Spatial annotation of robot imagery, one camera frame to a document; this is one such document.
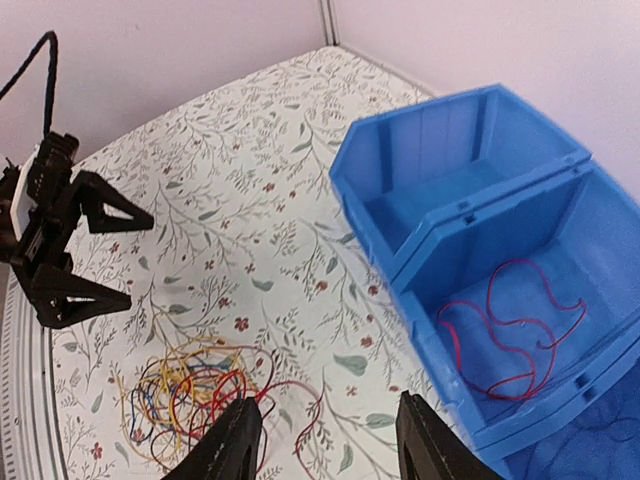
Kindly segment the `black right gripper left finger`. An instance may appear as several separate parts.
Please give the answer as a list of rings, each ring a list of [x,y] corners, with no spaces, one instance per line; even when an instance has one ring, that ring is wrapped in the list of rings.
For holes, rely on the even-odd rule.
[[[261,431],[255,399],[236,399],[163,480],[255,479]]]

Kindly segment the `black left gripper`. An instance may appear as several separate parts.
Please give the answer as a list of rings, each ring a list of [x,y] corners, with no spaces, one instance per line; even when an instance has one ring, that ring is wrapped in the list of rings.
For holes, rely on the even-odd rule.
[[[79,140],[71,134],[47,134],[28,173],[27,193],[36,202],[28,227],[17,241],[9,210],[16,188],[19,166],[7,160],[1,172],[1,262],[16,276],[32,297],[37,319],[44,327],[63,329],[101,315],[131,308],[131,297],[73,273],[69,253],[50,252],[61,237],[61,228],[48,218],[62,193],[70,185],[71,169]],[[99,174],[80,171],[71,184],[92,234],[147,231],[154,217],[141,209]]]

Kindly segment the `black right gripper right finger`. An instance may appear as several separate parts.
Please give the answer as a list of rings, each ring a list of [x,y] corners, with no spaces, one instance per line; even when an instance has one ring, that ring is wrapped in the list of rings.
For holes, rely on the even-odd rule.
[[[466,447],[419,394],[401,394],[396,434],[402,480],[501,479]]]

